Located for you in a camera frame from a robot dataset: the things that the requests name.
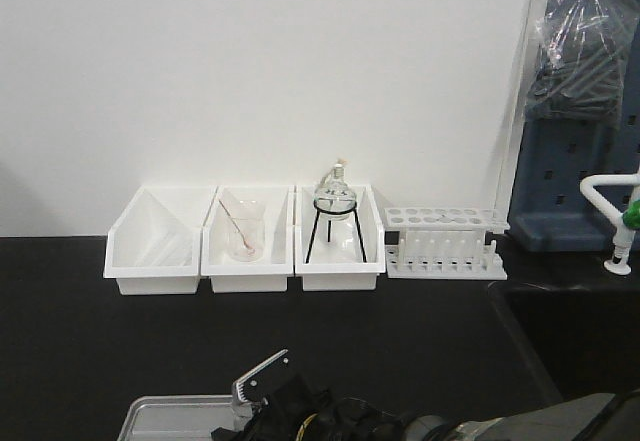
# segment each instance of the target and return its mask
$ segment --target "lab faucet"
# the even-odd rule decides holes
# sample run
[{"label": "lab faucet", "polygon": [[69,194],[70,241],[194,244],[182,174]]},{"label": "lab faucet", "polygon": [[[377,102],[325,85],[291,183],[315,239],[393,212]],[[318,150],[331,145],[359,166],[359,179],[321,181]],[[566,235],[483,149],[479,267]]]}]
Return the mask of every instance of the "lab faucet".
[{"label": "lab faucet", "polygon": [[[620,212],[595,189],[596,186],[634,186],[627,210],[624,213]],[[636,230],[640,229],[640,168],[636,174],[588,176],[580,182],[580,191],[616,228],[616,234],[613,236],[613,256],[604,262],[604,267],[615,274],[629,274],[629,252]]]}]

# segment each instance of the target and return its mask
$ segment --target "black metal stand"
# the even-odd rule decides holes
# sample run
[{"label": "black metal stand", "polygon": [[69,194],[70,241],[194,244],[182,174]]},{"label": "black metal stand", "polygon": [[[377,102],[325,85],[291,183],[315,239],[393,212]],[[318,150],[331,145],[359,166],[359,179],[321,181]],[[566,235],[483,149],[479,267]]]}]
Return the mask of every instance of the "black metal stand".
[{"label": "black metal stand", "polygon": [[[367,262],[367,255],[364,252],[364,243],[362,242],[362,230],[360,229],[360,220],[358,219],[358,207],[357,204],[353,205],[353,208],[348,209],[346,211],[340,212],[332,212],[327,211],[325,209],[319,208],[316,202],[313,202],[313,207],[316,208],[316,219],[313,221],[313,229],[311,230],[311,239],[309,239],[309,249],[307,250],[307,258],[305,260],[305,264],[309,262],[309,258],[311,258],[311,248],[313,248],[313,240],[316,237],[316,231],[318,229],[318,219],[320,218],[320,213],[329,214],[333,216],[342,216],[343,214],[353,213],[353,216],[356,220],[356,229],[358,231],[358,240],[360,241],[360,251],[362,252],[362,262]],[[331,220],[329,219],[327,223],[327,242],[331,242]]]}]

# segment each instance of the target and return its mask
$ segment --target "white plastic tray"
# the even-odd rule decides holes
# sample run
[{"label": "white plastic tray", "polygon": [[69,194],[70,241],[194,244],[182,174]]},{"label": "white plastic tray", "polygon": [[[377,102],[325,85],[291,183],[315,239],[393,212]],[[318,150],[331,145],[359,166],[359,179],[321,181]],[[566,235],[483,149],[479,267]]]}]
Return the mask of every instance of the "white plastic tray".
[{"label": "white plastic tray", "polygon": [[237,429],[231,396],[146,396],[131,404],[118,441],[211,441]]},{"label": "white plastic tray", "polygon": [[311,258],[305,263],[316,215],[315,188],[296,188],[295,272],[302,276],[305,291],[375,289],[378,274],[385,271],[384,228],[371,186],[351,188],[357,194],[366,263],[362,262],[353,215],[332,223],[331,242],[327,242],[327,221],[321,216]]},{"label": "white plastic tray", "polygon": [[215,187],[141,187],[109,230],[104,277],[122,294],[195,293]]},{"label": "white plastic tray", "polygon": [[[228,223],[220,198],[229,191],[236,199],[265,206],[265,249],[258,260],[242,262],[226,252]],[[293,186],[220,187],[203,231],[201,273],[211,276],[216,293],[286,291],[293,275]]]}]

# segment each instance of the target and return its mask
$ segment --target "sink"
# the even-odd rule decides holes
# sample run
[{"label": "sink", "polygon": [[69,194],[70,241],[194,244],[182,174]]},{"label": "sink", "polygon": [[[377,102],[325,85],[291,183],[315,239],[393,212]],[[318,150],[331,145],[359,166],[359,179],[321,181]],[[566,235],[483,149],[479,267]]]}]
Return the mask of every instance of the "sink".
[{"label": "sink", "polygon": [[573,399],[640,387],[640,285],[507,281],[490,293],[550,401],[554,390]]}]

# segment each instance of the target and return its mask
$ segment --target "green faucet handle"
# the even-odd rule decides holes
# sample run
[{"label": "green faucet handle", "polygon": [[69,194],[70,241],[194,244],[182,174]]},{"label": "green faucet handle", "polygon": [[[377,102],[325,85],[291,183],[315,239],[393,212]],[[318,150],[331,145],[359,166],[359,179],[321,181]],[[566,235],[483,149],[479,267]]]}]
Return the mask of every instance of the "green faucet handle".
[{"label": "green faucet handle", "polygon": [[640,199],[629,205],[622,214],[622,222],[629,229],[640,229]]}]

